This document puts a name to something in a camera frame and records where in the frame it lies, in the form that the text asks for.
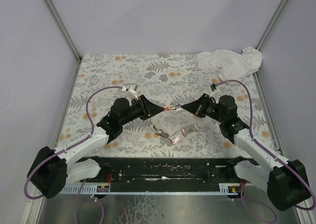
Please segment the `red white staple box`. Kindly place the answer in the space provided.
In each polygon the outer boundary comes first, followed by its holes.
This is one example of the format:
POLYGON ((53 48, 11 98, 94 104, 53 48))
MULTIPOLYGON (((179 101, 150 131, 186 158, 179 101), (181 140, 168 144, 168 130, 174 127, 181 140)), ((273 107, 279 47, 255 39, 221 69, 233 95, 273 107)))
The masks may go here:
POLYGON ((182 140, 184 138, 184 135, 181 132, 178 132, 174 135, 172 135, 169 140, 171 141, 171 143, 174 145, 177 142, 179 142, 180 140, 182 140))

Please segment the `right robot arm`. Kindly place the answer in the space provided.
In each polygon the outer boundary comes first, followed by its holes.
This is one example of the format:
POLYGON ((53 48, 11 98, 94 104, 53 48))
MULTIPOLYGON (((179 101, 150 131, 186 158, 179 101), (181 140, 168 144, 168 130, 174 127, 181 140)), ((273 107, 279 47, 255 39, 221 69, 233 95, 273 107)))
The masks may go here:
POLYGON ((222 135, 257 162, 252 165, 249 161, 240 161, 234 165, 235 173, 264 191, 278 210, 285 211, 314 197, 303 163, 290 161, 256 140, 250 127, 239 118, 232 96, 221 96, 216 102, 203 94, 181 107, 199 118, 208 116, 219 122, 222 135))

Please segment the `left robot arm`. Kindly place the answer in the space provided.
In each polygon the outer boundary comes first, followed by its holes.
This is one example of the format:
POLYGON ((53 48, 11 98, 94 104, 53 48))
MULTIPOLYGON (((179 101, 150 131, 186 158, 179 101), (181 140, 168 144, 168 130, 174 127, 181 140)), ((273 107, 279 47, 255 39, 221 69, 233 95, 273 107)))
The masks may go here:
POLYGON ((123 131, 123 126, 136 119, 147 120, 164 108, 150 102, 144 95, 130 103, 118 98, 109 113, 95 125, 87 136, 59 149, 43 147, 27 174, 24 192, 28 184, 34 185, 47 199, 56 196, 65 185, 80 180, 95 178, 105 168, 98 158, 81 161, 90 151, 110 143, 123 131))

